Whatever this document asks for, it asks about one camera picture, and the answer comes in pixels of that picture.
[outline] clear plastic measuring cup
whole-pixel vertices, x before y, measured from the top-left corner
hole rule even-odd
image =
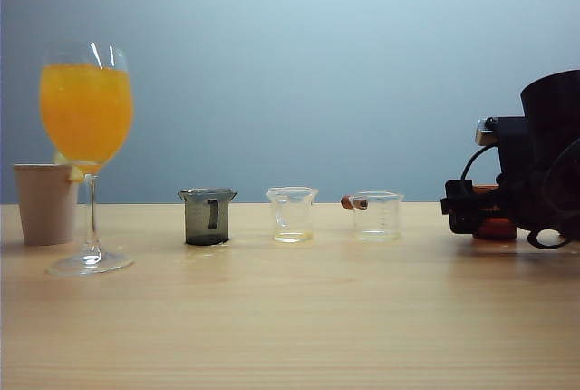
[[[387,190],[350,195],[355,234],[363,240],[394,240],[401,236],[400,203],[403,196]]]
[[[291,243],[312,238],[311,211],[317,193],[317,189],[305,186],[268,189],[266,196],[275,222],[274,240]]]

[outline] light blue background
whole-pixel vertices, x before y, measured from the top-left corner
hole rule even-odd
[[[3,0],[2,202],[12,163],[52,157],[37,84],[43,45],[66,38],[129,57],[135,119],[101,202],[274,185],[438,200],[478,118],[521,115],[522,88],[580,67],[579,1]],[[472,177],[492,182],[496,157]]]

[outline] paper cup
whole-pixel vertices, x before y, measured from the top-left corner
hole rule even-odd
[[[73,240],[78,185],[70,165],[14,165],[24,244]]]

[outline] cup handle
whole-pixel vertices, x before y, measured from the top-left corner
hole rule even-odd
[[[209,204],[208,229],[216,229],[218,227],[219,202],[218,200],[208,200],[208,204]]]

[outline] yellow liquid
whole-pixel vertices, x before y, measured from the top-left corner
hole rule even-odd
[[[129,75],[89,64],[45,66],[40,112],[57,150],[84,173],[96,174],[129,133]]]

